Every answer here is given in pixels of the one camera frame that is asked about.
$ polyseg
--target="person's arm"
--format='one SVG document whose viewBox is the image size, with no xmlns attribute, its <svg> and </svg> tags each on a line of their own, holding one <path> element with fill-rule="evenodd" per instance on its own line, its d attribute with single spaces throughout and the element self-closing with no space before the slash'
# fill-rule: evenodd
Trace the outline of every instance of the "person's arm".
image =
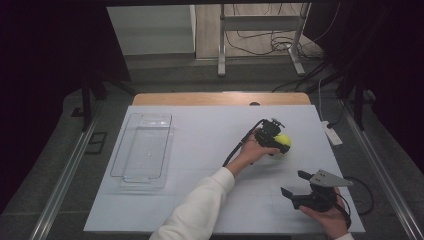
<svg viewBox="0 0 424 240">
<path fill-rule="evenodd" d="M 202 179 L 150 239 L 209 239 L 219 210 L 233 186 L 234 177 L 226 168 Z"/>
<path fill-rule="evenodd" d="M 242 146 L 240 154 L 211 177 L 202 179 L 150 239 L 209 239 L 221 206 L 234 187 L 237 174 L 263 155 L 279 151 L 276 148 L 261 147 L 251 135 Z"/>
<path fill-rule="evenodd" d="M 337 194 L 340 194 L 338 188 L 334 188 Z M 344 208 L 344 204 L 340 196 L 337 196 L 337 204 Z M 335 240 L 352 240 L 352 235 L 347 231 L 346 220 L 343 214 L 336 208 L 332 208 L 327 212 L 318 212 L 305 206 L 300 206 L 299 209 L 317 220 L 329 237 Z"/>
</svg>

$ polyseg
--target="wooden edge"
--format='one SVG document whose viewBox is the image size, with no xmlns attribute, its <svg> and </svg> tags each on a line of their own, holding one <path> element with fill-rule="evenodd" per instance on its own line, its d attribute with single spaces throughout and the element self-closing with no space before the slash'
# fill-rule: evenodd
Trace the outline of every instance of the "wooden edge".
<svg viewBox="0 0 424 240">
<path fill-rule="evenodd" d="M 310 105 L 305 93 L 141 93 L 133 100 L 133 106 L 212 106 L 212 105 Z"/>
</svg>

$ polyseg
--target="metal frame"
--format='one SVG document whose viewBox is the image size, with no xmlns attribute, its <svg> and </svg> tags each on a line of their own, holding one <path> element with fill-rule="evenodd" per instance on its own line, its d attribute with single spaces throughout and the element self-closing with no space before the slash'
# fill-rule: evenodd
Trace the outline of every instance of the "metal frame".
<svg viewBox="0 0 424 240">
<path fill-rule="evenodd" d="M 220 35 L 218 54 L 218 76 L 225 76 L 225 31 L 296 31 L 293 42 L 288 49 L 290 58 L 299 76 L 305 70 L 299 61 L 297 45 L 305 26 L 310 3 L 304 3 L 299 16 L 225 16 L 224 4 L 221 4 Z"/>
<path fill-rule="evenodd" d="M 406 234 L 408 234 L 409 239 L 424 239 L 423 233 L 419 228 L 411 209 L 409 209 L 405 199 L 402 197 L 402 194 L 399 192 L 393 180 L 391 179 L 389 173 L 384 167 L 383 161 L 380 159 L 379 155 L 373 148 L 372 143 L 368 139 L 365 131 L 361 130 L 356 124 L 356 121 L 353 118 L 353 111 L 350 107 L 350 104 L 347 102 L 347 100 L 341 101 L 341 104 L 346 107 L 348 114 L 347 116 L 345 115 L 345 118 L 349 122 L 355 137 L 361 145 L 363 152 L 367 156 L 374 174 L 380 182 L 380 185 L 384 190 L 388 200 L 392 204 L 392 207 L 395 210 L 403 228 L 405 229 Z"/>
<path fill-rule="evenodd" d="M 56 215 L 59 212 L 59 208 L 62 205 L 63 199 L 65 198 L 66 192 L 68 191 L 69 185 L 72 182 L 75 171 L 78 168 L 82 155 L 84 154 L 85 148 L 90 140 L 91 134 L 97 124 L 101 107 L 101 103 L 95 107 L 92 121 L 88 125 L 87 131 L 81 133 L 77 146 L 64 167 L 62 174 L 60 175 L 29 239 L 35 240 L 47 238 Z"/>
</svg>

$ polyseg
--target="dark background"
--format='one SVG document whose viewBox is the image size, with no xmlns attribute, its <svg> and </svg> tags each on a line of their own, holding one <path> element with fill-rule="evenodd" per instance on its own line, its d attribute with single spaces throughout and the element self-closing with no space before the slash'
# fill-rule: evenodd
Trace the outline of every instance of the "dark background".
<svg viewBox="0 0 424 240">
<path fill-rule="evenodd" d="M 305 35 L 322 33 L 332 20 L 320 17 L 328 15 L 322 11 L 335 7 L 313 4 Z M 345 14 L 318 44 L 336 54 L 379 7 L 379 2 L 359 0 L 342 5 Z M 376 96 L 373 109 L 380 121 L 422 171 L 421 10 L 421 1 L 398 1 L 357 71 Z M 0 33 L 3 211 L 55 129 L 64 97 L 80 89 L 83 78 L 103 81 L 94 71 L 123 81 L 130 78 L 105 7 L 2 1 Z M 336 65 L 348 62 L 360 44 L 349 45 L 350 51 Z"/>
</svg>

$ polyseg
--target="aluminum rail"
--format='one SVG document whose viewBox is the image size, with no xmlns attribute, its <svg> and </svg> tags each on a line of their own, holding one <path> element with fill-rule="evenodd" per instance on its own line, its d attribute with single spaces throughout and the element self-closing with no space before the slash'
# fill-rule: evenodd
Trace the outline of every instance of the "aluminum rail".
<svg viewBox="0 0 424 240">
<path fill-rule="evenodd" d="M 348 114 L 345 114 L 345 118 L 348 120 L 352 130 L 354 131 L 355 137 L 358 139 L 359 144 L 363 152 L 366 154 L 367 159 L 373 169 L 380 185 L 382 186 L 387 198 L 389 199 L 392 207 L 394 208 L 406 234 L 408 234 L 411 240 L 422 240 L 424 239 L 423 233 L 420 230 L 417 221 L 409 209 L 402 194 L 397 189 L 393 180 L 390 178 L 389 173 L 383 165 L 379 155 L 372 146 L 371 141 L 367 137 L 365 131 L 361 131 L 356 124 L 353 116 L 352 108 L 346 101 L 341 101 L 341 104 L 346 107 Z"/>
<path fill-rule="evenodd" d="M 63 168 L 62 174 L 60 175 L 46 206 L 41 213 L 37 224 L 29 239 L 39 240 L 46 239 L 62 205 L 63 199 L 65 198 L 66 192 L 68 191 L 69 185 L 72 182 L 75 171 L 78 168 L 82 155 L 86 149 L 88 142 L 90 141 L 91 134 L 97 124 L 98 115 L 102 108 L 102 103 L 96 104 L 93 111 L 93 118 L 87 130 L 81 133 L 78 139 L 78 143 L 72 152 L 67 164 Z"/>
</svg>

